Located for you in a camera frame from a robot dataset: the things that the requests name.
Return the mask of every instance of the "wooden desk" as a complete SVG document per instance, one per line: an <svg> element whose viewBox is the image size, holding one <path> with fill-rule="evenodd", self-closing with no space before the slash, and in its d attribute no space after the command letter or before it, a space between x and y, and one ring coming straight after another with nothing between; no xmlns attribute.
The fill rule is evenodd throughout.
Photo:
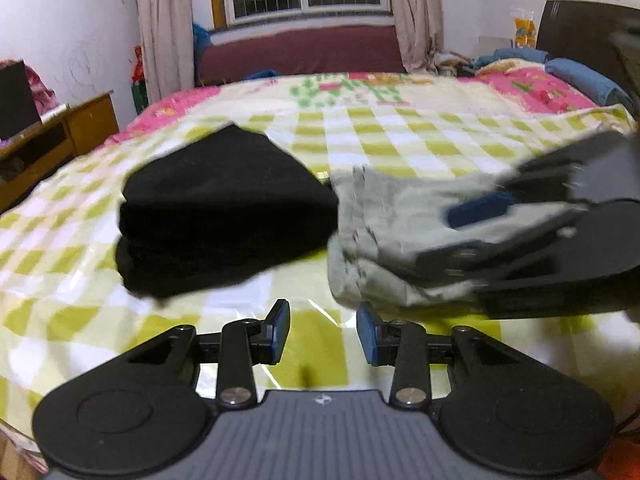
<svg viewBox="0 0 640 480"><path fill-rule="evenodd" d="M110 92L21 131L0 148L0 212L58 167L118 131Z"/></svg>

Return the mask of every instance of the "curtain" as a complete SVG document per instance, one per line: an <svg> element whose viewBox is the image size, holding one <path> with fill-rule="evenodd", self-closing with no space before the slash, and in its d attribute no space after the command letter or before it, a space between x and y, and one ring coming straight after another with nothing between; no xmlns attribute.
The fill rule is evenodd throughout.
<svg viewBox="0 0 640 480"><path fill-rule="evenodd" d="M432 70L442 47L442 0L391 0L391 6L405 70Z"/></svg>
<svg viewBox="0 0 640 480"><path fill-rule="evenodd" d="M193 88L191 0L137 0L149 104Z"/></svg>

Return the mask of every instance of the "dark headboard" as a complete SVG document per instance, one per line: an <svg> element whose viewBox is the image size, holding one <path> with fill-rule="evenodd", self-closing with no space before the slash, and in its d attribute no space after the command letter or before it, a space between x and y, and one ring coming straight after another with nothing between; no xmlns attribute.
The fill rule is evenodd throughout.
<svg viewBox="0 0 640 480"><path fill-rule="evenodd" d="M629 95L629 83L620 58L610 42L612 33L629 20L640 20L640 10L594 2L549 0L542 15L537 47L550 58L566 57L612 79Z"/></svg>

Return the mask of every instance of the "yellow and white checkered cloth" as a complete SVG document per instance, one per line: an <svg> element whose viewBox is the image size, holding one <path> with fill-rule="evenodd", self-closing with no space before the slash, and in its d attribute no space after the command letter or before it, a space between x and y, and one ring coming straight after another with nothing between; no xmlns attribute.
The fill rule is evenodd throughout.
<svg viewBox="0 0 640 480"><path fill-rule="evenodd" d="M366 365L354 312L331 297L324 254L261 273L229 288L163 303L134 298L113 257L126 176L147 161L193 142L230 118L264 132L321 174L369 164L401 176L454 177L494 172L595 131L603 123L630 132L621 107L565 116L514 118L424 111L416 107L327 107L273 114L213 115L216 98L152 136L76 159L0 218L0 418L31 434L40 398L66 380L175 324L218 331L242 317L263 317L276 298L292 305L281 364L256 367L260 388L388 387L389 370ZM596 386L618 408L640 392L640 331L624 314L545 320L415 319L434 333L471 324L563 372ZM211 394L215 366L198 389ZM446 393L434 371L434 390Z"/></svg>

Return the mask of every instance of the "folded black clothing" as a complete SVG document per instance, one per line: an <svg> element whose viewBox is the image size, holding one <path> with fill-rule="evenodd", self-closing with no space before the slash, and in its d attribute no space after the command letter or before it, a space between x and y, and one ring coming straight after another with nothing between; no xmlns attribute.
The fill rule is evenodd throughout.
<svg viewBox="0 0 640 480"><path fill-rule="evenodd" d="M266 136L235 124L133 173L116 264L137 294L241 282L326 245L337 197Z"/></svg>

